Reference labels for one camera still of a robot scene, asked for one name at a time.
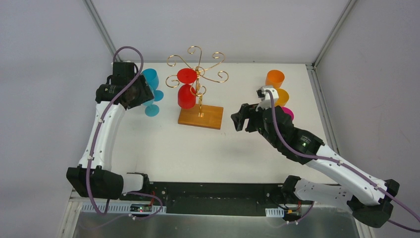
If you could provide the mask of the blue wine glass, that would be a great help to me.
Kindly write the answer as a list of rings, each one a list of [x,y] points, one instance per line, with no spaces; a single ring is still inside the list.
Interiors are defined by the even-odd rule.
[[[160,90],[158,90],[158,86],[159,86],[159,78],[158,78],[158,74],[157,71],[155,69],[152,68],[148,68],[142,71],[142,74],[144,75],[147,83],[149,84],[149,86],[151,86],[152,88],[152,92],[154,94],[155,97],[155,101],[161,101],[164,97],[164,93]]]

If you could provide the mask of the teal wine glass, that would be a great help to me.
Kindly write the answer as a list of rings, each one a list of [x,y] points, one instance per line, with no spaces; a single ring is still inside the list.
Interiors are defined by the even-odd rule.
[[[155,117],[159,114],[159,106],[155,104],[156,99],[153,98],[149,101],[144,102],[142,105],[145,107],[145,114],[148,117]]]

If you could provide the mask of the magenta wine glass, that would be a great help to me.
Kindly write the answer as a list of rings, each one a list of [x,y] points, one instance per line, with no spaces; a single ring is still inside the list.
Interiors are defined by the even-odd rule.
[[[291,109],[287,107],[282,107],[282,110],[284,111],[284,113],[288,114],[291,117],[291,120],[294,119],[294,113],[292,112]]]

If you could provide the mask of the yellow wine glass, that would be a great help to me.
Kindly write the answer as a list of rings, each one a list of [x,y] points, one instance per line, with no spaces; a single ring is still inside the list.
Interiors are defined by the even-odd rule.
[[[276,91],[278,93],[278,99],[275,102],[275,106],[281,106],[281,107],[286,106],[290,98],[288,92],[281,88],[277,88]]]

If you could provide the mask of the orange wine glass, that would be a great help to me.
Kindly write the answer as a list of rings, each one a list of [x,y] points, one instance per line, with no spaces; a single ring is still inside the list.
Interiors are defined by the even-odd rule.
[[[265,79],[266,86],[272,86],[273,88],[280,88],[285,80],[285,75],[280,70],[270,70]]]

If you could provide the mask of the red wine glass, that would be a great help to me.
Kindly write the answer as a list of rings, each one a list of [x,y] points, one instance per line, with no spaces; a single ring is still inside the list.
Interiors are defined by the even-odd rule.
[[[178,90],[178,105],[182,109],[190,109],[196,104],[196,91],[191,86],[196,81],[197,74],[193,69],[183,68],[178,71],[177,79],[183,84]]]

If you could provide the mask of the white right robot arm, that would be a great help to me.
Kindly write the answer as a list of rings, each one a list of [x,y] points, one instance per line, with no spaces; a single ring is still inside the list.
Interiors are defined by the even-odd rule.
[[[357,169],[309,131],[294,127],[292,118],[280,106],[270,108],[242,104],[231,115],[236,131],[258,132],[287,159],[313,168],[337,182],[337,185],[314,183],[289,175],[280,192],[287,203],[296,200],[316,201],[343,209],[361,223],[380,228],[389,221],[399,184],[382,180]]]

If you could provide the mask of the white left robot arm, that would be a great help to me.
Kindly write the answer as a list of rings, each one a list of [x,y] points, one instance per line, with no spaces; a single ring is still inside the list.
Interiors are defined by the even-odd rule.
[[[154,99],[151,87],[133,62],[115,62],[106,83],[96,90],[93,128],[82,158],[69,167],[66,178],[81,197],[117,200],[132,192],[138,200],[150,197],[147,175],[112,172],[112,153],[118,127],[125,114]]]

